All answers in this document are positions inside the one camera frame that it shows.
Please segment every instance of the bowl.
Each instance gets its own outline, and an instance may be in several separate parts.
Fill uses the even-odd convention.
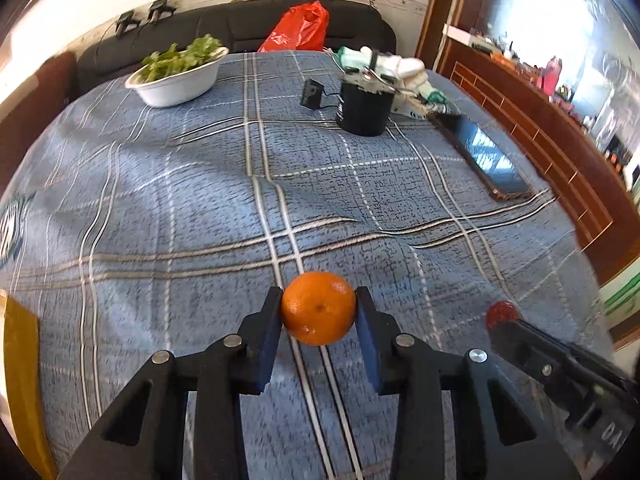
[[[134,89],[151,107],[166,108],[179,105],[204,94],[213,86],[218,77],[220,63],[228,53],[229,49],[221,46],[210,54],[212,60],[204,65],[150,83],[138,82],[143,67],[131,74],[124,86]]]

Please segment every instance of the smartphone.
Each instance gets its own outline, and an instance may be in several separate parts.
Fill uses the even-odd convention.
[[[529,186],[513,163],[477,124],[462,115],[431,114],[429,118],[465,157],[494,198],[531,197]]]

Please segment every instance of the red plastic bag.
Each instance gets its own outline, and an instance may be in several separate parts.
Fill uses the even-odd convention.
[[[322,50],[329,12],[316,0],[311,4],[291,7],[258,49],[273,50]]]

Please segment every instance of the metal screw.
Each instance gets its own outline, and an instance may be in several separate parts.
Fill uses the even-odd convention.
[[[409,346],[413,346],[415,343],[414,336],[410,334],[400,334],[396,336],[396,344],[398,346],[403,346],[408,348]]]
[[[242,338],[238,334],[229,334],[225,337],[223,343],[227,348],[235,348],[242,344]]]
[[[484,350],[479,348],[474,348],[469,351],[469,359],[471,359],[475,363],[484,363],[486,361],[487,355]]]
[[[166,350],[158,350],[151,356],[151,360],[157,365],[162,365],[169,360],[169,357],[171,354]]]

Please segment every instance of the orange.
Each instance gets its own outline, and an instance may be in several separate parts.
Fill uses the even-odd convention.
[[[282,322],[298,341],[328,345],[344,336],[356,315],[349,283],[330,272],[305,272],[289,283],[280,304]]]

